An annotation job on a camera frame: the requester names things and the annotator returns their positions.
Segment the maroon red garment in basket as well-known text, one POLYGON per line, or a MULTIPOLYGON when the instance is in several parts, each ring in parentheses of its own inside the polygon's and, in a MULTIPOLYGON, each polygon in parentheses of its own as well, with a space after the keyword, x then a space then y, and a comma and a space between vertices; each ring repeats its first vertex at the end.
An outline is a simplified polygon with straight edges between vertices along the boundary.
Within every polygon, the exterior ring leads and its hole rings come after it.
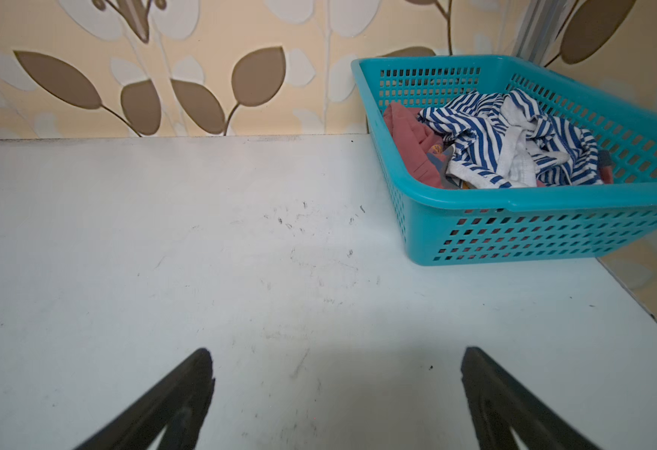
POLYGON ((446 147, 441 136, 418 120, 418 109, 393 102, 383 118, 412 178, 432 188, 455 189, 446 176, 453 148, 446 147))

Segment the teal plastic basket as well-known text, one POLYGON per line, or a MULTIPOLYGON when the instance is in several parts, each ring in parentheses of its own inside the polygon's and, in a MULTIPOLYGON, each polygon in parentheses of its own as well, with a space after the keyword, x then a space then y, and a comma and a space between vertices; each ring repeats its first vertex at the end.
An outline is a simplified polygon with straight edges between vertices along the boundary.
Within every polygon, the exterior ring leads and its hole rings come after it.
POLYGON ((408 258, 422 266, 601 257, 657 230, 657 114, 519 58, 357 59, 351 65, 408 258), (611 152, 601 187, 444 190, 415 180, 386 127, 393 102, 441 106, 513 89, 611 152))

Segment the blue white striped tank top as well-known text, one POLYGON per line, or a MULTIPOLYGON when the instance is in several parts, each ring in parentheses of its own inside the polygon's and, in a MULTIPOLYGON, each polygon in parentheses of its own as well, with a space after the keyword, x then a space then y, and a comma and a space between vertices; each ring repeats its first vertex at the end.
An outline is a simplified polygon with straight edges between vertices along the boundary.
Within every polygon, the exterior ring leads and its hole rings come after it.
POLYGON ((600 186, 601 151, 594 135, 544 112, 524 91, 471 93, 416 118, 444 142, 441 169, 462 189, 600 186))

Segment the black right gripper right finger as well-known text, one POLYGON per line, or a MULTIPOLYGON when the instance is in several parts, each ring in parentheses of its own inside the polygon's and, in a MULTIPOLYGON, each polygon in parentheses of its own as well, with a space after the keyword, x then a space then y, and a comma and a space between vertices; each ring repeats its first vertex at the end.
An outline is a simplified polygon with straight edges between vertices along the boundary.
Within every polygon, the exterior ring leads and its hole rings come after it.
POLYGON ((481 449, 596 449, 478 347, 468 347, 461 375, 481 449))

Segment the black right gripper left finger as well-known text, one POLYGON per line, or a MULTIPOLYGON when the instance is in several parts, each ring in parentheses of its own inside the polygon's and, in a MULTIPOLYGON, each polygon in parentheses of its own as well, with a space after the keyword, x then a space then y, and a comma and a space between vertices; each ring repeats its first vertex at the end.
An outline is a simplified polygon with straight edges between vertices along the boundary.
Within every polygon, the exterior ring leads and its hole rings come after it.
POLYGON ((195 449, 215 389, 210 352, 199 348, 80 449, 195 449))

